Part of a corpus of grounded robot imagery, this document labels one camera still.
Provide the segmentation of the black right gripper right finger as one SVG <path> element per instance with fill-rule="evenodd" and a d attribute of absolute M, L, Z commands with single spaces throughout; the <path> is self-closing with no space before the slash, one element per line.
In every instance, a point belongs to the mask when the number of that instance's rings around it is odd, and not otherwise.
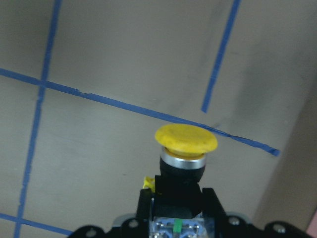
<path fill-rule="evenodd" d="M 212 188 L 203 188 L 203 218 L 205 221 L 213 220 L 215 223 L 223 223 L 226 218 L 226 212 Z"/>

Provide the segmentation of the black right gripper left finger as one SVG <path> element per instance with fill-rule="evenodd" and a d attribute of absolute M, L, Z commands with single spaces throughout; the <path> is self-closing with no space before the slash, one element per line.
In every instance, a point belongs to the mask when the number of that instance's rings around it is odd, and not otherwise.
<path fill-rule="evenodd" d="M 139 194 L 138 206 L 136 210 L 136 218 L 143 222 L 148 222 L 150 218 L 150 211 L 152 205 L 152 191 L 141 189 Z"/>

